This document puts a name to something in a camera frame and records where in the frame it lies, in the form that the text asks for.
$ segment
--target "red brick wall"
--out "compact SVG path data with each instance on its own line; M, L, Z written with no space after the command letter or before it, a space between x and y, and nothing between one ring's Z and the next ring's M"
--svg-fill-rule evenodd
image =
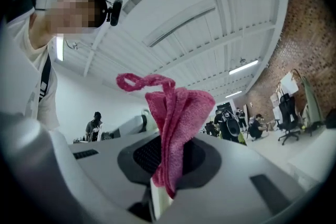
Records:
M274 118L270 96L291 69L307 77L324 116L336 107L336 24L324 0L289 0L279 47L245 97L236 106L248 104L249 113ZM299 111L306 104L303 86L294 95Z

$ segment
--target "gray surface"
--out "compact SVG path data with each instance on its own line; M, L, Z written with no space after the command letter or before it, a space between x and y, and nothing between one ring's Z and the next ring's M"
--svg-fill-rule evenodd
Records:
M60 133L48 133L37 121L1 114L0 118L8 164L22 187L50 214L67 218L62 222L145 223L125 210L141 200L144 186L126 179L117 155L151 133L68 147ZM218 150L222 166L204 187L179 190L158 224L270 220L269 209L249 179L254 175L267 175L290 201L303 195L294 179L249 148L204 134L197 138ZM78 161L73 157L72 152L91 148L99 154Z

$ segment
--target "fluorescent light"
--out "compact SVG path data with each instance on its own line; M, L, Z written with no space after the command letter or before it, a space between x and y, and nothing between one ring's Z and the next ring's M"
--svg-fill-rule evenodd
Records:
M63 61L63 43L64 37L56 37L56 57L58 60Z
M233 95L239 94L239 93L241 93L241 92L242 92L242 91L235 92L235 93L233 93L233 94L230 94L230 95L226 96L225 98L228 98L228 97L230 97L230 96L233 96Z
M234 69L234 70L231 70L231 71L229 72L229 75L232 75L232 74L234 74L234 73L237 73L237 72L239 72L239 71L241 71L241 70L243 70L243 69L245 69L245 68L254 66L254 65L256 65L257 63L258 63L258 60L255 60L255 61L253 61L253 62L251 62L251 63L248 63L247 65L244 65L244 66L242 66L242 67L238 67L238 68L236 68L236 69Z

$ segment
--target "white floor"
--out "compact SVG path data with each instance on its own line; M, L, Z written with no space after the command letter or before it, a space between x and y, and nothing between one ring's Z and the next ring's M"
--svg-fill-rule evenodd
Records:
M252 141L252 137L248 136L246 139L246 133L244 133L244 138L247 146L254 149L260 155L269 159L272 163L280 167L283 171L290 174L290 166L288 161L305 150L310 144L312 144L323 132L324 128L321 127L313 132L312 137L310 134L300 134L299 141L296 141L295 137L290 137L286 140L285 144L282 142L285 138L278 138L283 136L285 132L283 131L270 131L269 135L260 140Z

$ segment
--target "pink towel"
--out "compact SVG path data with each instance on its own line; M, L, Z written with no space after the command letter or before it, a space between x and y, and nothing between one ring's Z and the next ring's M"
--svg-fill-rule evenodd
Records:
M168 195L173 198L176 182L182 176L183 146L198 133L215 100L204 91L175 89L174 80L159 74L141 78L124 73L118 75L116 81L127 92L162 85L163 92L145 95L161 135L161 164L153 175L153 182L157 187L165 186Z

